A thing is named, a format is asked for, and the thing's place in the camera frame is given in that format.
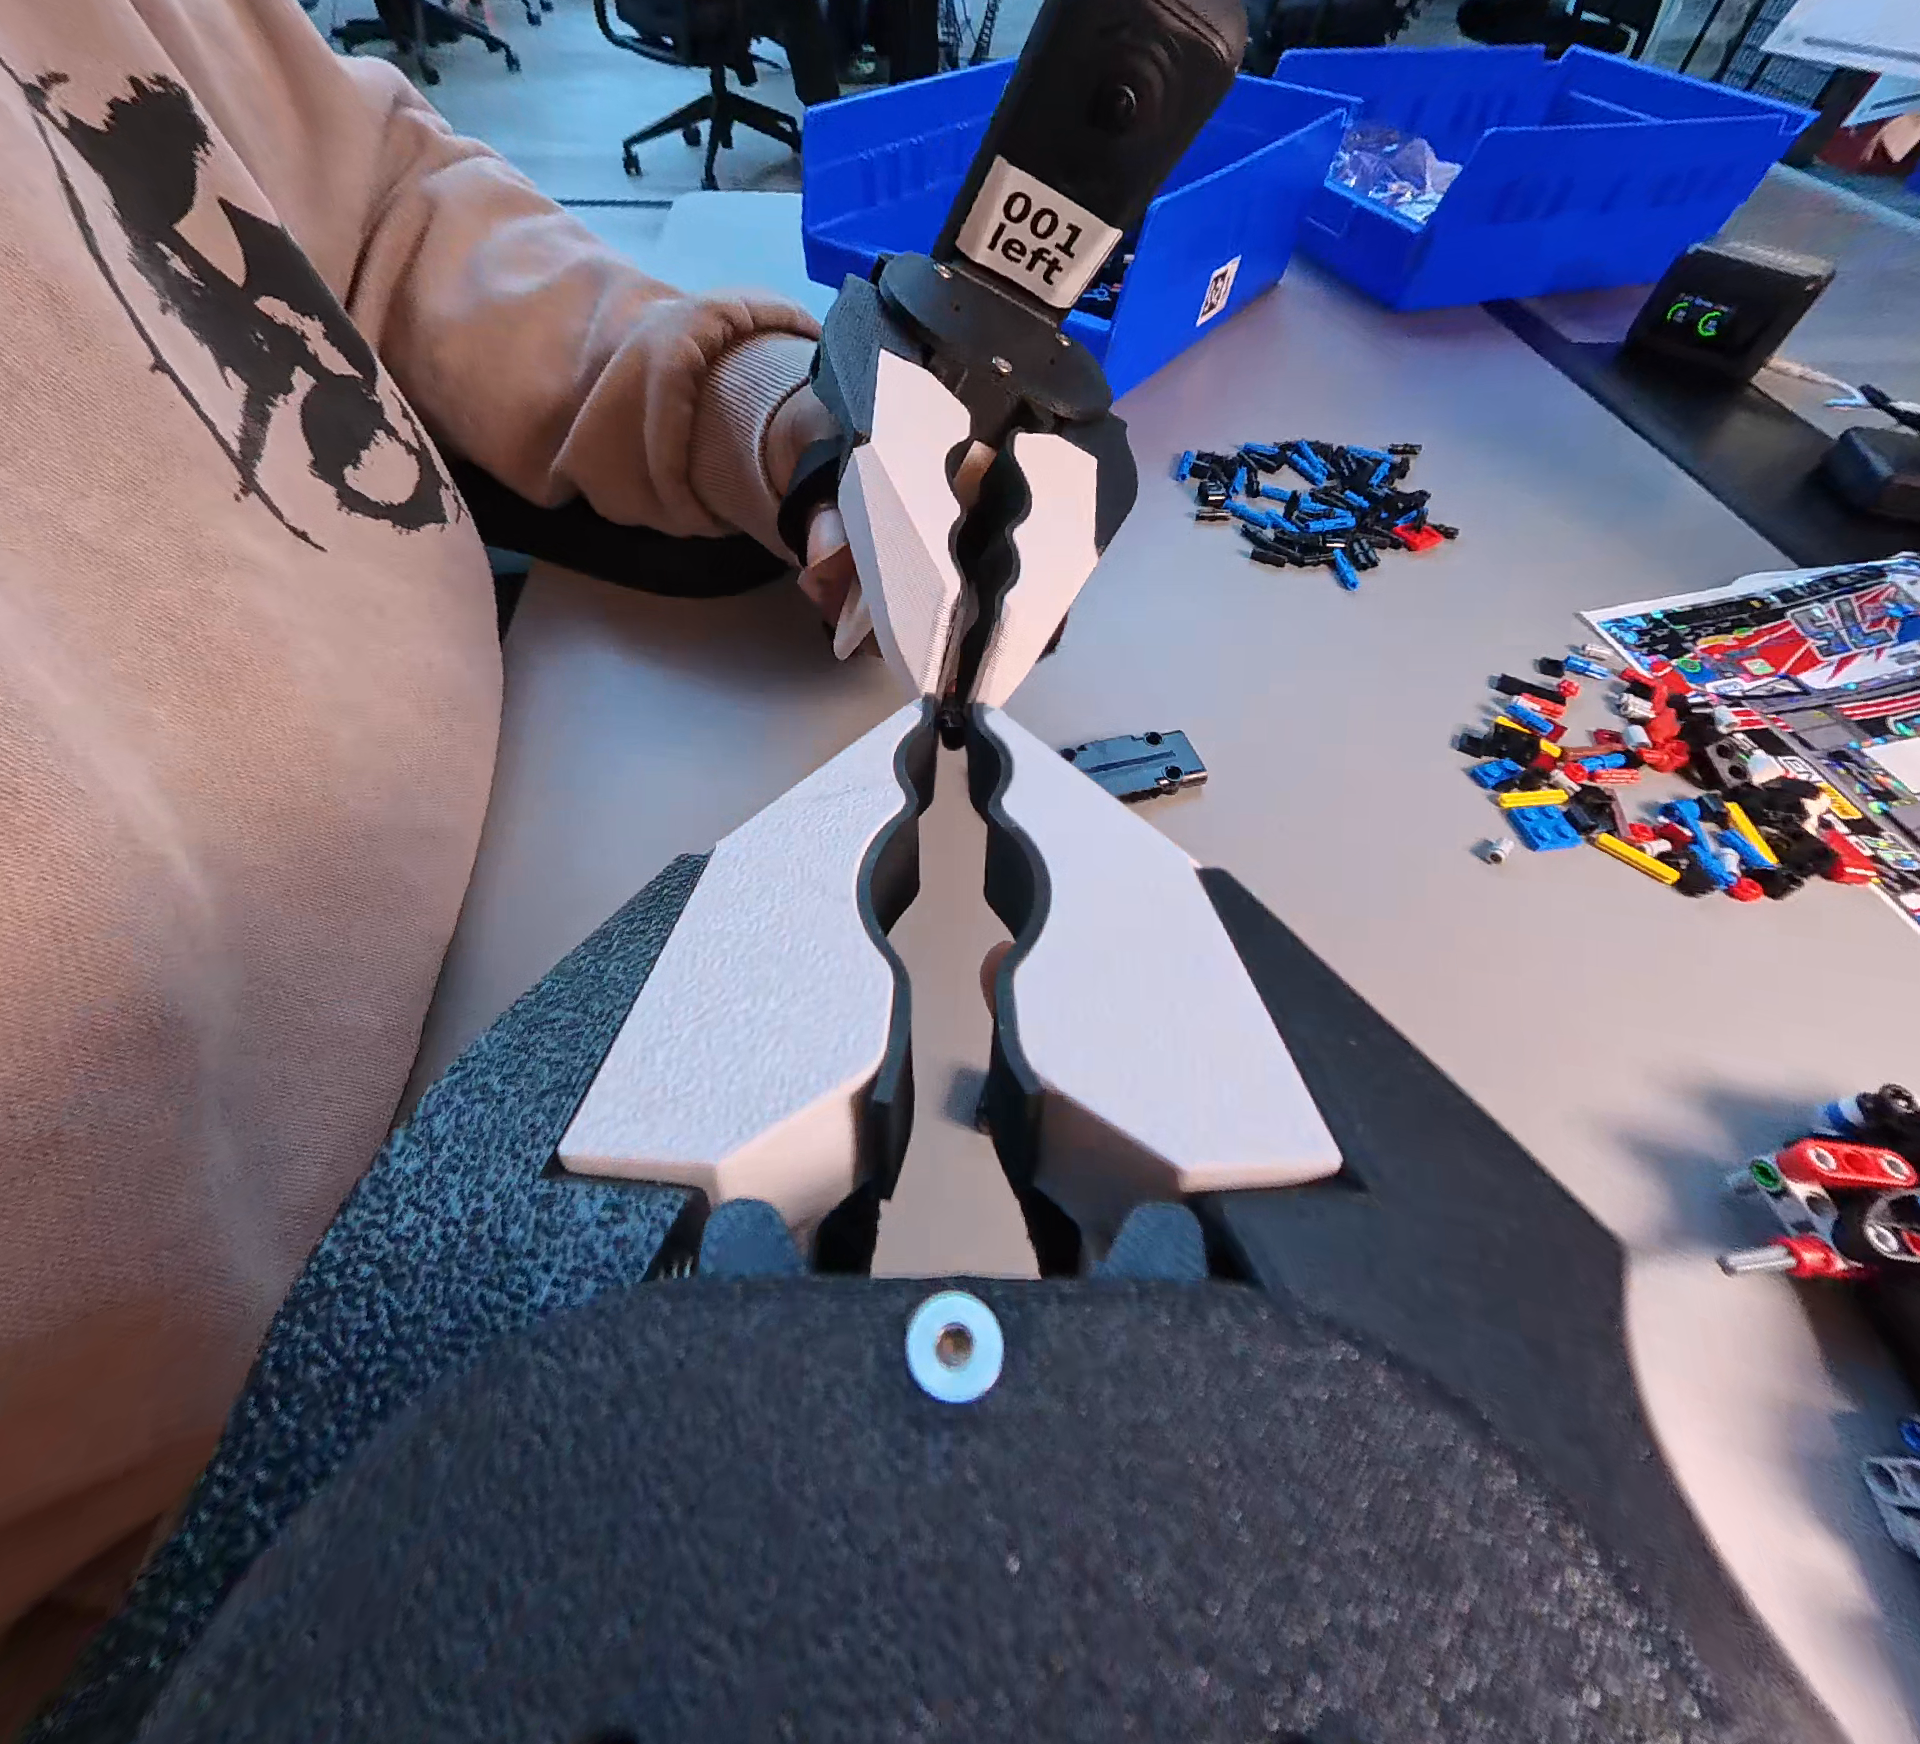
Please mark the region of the colourful sticker sheet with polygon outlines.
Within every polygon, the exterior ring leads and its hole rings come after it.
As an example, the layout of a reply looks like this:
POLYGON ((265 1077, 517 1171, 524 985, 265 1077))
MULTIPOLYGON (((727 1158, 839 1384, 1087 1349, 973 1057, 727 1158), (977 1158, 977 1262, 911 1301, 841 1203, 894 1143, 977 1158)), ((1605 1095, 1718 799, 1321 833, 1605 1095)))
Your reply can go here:
POLYGON ((1918 556, 1758 572, 1580 614, 1693 786, 1656 819, 1686 883, 1876 892, 1918 922, 1918 556))

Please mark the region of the person's left hand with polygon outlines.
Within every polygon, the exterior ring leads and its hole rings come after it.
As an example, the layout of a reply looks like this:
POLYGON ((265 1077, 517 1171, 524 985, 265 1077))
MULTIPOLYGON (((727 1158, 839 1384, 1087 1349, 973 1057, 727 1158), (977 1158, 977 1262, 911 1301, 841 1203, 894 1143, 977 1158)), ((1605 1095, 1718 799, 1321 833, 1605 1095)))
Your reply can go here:
POLYGON ((804 386, 773 414, 761 447, 779 541, 800 564, 800 589, 820 613, 834 657, 852 661, 871 637, 838 505, 852 440, 814 387, 804 386))

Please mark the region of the small crinkled plastic bag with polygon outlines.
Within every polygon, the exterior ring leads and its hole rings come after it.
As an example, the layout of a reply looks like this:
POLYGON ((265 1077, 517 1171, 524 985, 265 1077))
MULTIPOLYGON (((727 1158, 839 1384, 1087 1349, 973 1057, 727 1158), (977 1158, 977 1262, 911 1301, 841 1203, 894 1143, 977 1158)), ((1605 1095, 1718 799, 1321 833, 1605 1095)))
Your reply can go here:
POLYGON ((1355 120, 1343 129, 1332 154, 1327 184, 1388 216, 1425 227, 1459 175, 1460 163, 1443 157, 1422 134, 1355 120))

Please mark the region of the partly built lego car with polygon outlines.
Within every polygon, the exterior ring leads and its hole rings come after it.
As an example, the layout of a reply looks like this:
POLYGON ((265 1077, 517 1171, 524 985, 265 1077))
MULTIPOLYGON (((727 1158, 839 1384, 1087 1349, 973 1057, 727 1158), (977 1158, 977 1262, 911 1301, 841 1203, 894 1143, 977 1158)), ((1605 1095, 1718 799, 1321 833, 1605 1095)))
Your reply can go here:
POLYGON ((1918 1399, 1918 1099, 1880 1084, 1822 1105, 1809 1127, 1726 1180, 1771 1231, 1720 1251, 1728 1277, 1841 1285, 1918 1399))

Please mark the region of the person's left forearm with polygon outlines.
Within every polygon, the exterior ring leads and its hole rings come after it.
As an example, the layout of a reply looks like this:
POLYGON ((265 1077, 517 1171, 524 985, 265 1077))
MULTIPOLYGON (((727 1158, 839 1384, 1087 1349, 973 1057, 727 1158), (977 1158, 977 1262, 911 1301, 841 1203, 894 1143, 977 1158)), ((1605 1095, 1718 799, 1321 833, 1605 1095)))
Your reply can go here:
POLYGON ((798 560, 778 508, 828 435, 814 319, 643 272, 391 66, 332 58, 327 85, 355 223, 343 302, 428 430, 540 508, 798 560))

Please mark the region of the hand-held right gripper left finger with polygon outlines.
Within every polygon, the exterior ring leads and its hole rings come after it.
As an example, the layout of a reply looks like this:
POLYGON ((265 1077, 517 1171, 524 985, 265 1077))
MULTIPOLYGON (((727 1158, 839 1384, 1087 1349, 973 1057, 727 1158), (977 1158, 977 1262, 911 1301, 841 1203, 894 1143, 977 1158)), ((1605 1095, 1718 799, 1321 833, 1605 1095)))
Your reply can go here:
POLYGON ((869 1267, 913 1127, 910 980, 938 710, 913 700, 708 853, 559 1140, 580 1176, 767 1203, 869 1267))

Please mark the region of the pile of black blue pins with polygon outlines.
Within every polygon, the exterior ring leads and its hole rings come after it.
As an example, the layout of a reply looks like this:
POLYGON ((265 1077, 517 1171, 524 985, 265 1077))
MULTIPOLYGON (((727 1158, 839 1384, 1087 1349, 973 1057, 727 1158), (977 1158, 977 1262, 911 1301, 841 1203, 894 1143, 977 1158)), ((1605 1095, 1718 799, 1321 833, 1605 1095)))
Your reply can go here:
POLYGON ((1383 445, 1290 435, 1185 447, 1168 480, 1198 527, 1234 529, 1250 562, 1326 574, 1347 592, 1391 556, 1426 556, 1459 538, 1414 480, 1421 441, 1383 445))

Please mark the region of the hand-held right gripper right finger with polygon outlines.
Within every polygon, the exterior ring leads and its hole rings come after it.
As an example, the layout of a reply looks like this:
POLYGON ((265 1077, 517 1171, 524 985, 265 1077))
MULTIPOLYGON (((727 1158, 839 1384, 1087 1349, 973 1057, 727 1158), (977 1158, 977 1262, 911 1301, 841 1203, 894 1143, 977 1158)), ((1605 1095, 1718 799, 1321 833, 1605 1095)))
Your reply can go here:
POLYGON ((1017 939, 981 1122, 1042 1276, 1143 1203, 1332 1180, 1342 1152, 1196 860, 1003 708, 973 708, 982 889, 1017 939))

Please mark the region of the blue bin with label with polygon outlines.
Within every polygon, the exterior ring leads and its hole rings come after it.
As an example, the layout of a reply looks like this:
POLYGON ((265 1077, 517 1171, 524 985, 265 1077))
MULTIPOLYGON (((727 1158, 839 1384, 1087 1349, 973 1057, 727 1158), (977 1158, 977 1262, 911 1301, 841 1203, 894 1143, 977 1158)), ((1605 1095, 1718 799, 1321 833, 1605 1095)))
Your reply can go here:
MULTIPOLYGON (((804 115, 804 261, 838 291, 892 250, 930 250, 1013 60, 875 89, 804 115)), ((1276 287, 1324 192, 1355 95, 1240 76, 1130 236, 1109 314, 1077 308, 1117 395, 1276 287)))

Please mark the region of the black lego panel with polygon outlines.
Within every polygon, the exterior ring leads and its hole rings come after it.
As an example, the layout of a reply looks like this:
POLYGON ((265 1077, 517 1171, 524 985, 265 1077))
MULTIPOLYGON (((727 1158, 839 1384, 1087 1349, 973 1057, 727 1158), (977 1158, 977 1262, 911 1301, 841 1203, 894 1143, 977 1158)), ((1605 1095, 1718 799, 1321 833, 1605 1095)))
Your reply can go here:
POLYGON ((1181 728, 1128 731, 1060 750, 1068 765, 1119 801, 1145 801, 1199 790, 1207 764, 1181 728))

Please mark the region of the black device with green display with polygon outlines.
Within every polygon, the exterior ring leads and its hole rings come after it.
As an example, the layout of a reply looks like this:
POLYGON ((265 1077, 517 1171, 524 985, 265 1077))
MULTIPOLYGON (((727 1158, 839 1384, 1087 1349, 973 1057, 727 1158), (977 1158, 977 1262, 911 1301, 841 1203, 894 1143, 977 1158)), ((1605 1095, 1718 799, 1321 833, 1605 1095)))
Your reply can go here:
POLYGON ((1693 243, 1646 291, 1620 358, 1750 383, 1836 272, 1825 256, 1775 244, 1693 243))

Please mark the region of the pile of mixed lego pieces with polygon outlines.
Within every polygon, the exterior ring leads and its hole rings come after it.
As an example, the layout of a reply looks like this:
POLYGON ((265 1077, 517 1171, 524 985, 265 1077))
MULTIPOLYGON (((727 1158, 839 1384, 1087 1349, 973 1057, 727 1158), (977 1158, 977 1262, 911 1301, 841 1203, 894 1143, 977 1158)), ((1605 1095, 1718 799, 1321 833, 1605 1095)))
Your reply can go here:
POLYGON ((1867 721, 1592 652, 1501 673, 1453 737, 1519 850, 1582 846, 1688 896, 1867 889, 1916 922, 1916 784, 1867 721))

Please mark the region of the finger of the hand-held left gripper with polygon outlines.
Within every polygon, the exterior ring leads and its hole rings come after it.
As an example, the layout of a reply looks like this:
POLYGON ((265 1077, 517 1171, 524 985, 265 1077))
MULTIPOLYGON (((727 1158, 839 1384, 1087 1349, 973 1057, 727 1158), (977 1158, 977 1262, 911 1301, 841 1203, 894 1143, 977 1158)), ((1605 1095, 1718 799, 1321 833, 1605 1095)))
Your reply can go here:
POLYGON ((1099 564, 1099 464, 1067 435, 1017 434, 959 538, 964 578, 952 693, 1003 706, 1062 632, 1099 564))
POLYGON ((852 450, 838 508, 879 652, 920 697, 944 694, 956 649, 962 508, 949 460, 970 441, 969 408, 931 372, 882 351, 871 430, 852 450))

